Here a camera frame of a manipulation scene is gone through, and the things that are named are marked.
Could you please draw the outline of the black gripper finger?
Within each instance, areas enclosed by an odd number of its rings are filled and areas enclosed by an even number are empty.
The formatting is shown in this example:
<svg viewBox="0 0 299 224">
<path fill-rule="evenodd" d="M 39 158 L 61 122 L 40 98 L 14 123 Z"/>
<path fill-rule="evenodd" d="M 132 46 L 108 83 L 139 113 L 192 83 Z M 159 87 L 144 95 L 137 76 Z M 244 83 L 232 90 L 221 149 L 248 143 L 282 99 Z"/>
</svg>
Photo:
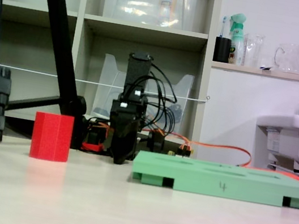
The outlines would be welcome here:
<svg viewBox="0 0 299 224">
<path fill-rule="evenodd" d="M 110 152 L 112 154 L 114 164 L 120 164 L 121 162 L 121 146 L 123 139 L 123 128 L 120 126 L 116 126 L 116 128 L 114 128 L 113 138 L 110 145 Z"/>
<path fill-rule="evenodd" d="M 137 136 L 138 136 L 137 131 L 133 130 L 130 133 L 128 133 L 127 136 L 125 137 L 120 164 L 123 164 L 127 160 L 133 159 L 135 154 Z"/>
</svg>

